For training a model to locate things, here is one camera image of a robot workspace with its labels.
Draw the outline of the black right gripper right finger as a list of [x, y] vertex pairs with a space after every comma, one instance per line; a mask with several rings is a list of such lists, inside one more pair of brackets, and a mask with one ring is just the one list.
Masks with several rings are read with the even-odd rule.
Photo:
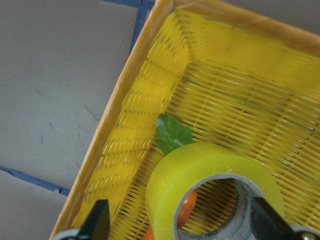
[[301, 225], [289, 225], [263, 198], [253, 197], [250, 230], [256, 240], [318, 240], [320, 234]]

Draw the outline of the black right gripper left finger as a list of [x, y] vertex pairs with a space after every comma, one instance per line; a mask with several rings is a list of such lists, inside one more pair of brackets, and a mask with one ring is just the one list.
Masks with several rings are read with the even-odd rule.
[[59, 232], [54, 240], [107, 240], [110, 234], [109, 201], [99, 199], [79, 229]]

